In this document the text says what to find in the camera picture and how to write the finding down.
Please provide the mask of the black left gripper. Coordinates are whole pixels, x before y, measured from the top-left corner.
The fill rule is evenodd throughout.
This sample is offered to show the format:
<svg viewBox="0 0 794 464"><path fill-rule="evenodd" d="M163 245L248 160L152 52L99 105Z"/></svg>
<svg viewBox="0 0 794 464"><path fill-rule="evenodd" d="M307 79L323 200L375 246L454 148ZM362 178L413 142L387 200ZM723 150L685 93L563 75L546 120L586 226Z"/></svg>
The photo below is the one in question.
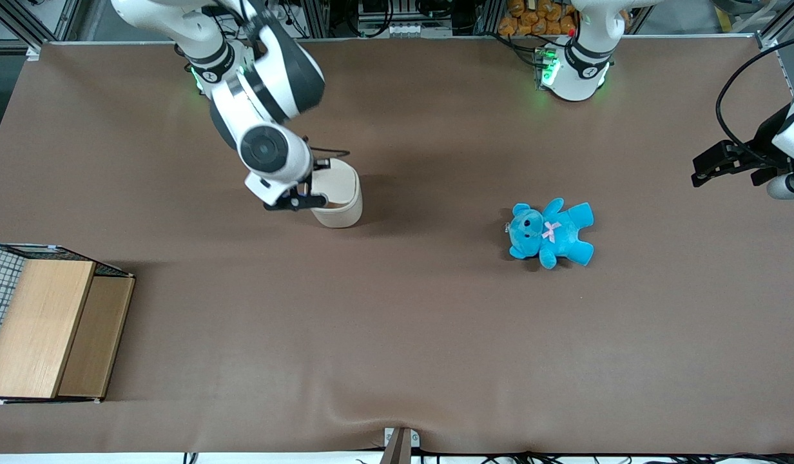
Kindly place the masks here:
<svg viewBox="0 0 794 464"><path fill-rule="evenodd" d="M722 140L693 159L692 187L699 188L711 179L738 173L740 156L741 170L753 170L751 183L760 187L769 183L772 188L793 187L793 166L789 155L774 145L789 114L789 105L783 106L763 121L753 138L739 147Z"/></svg>

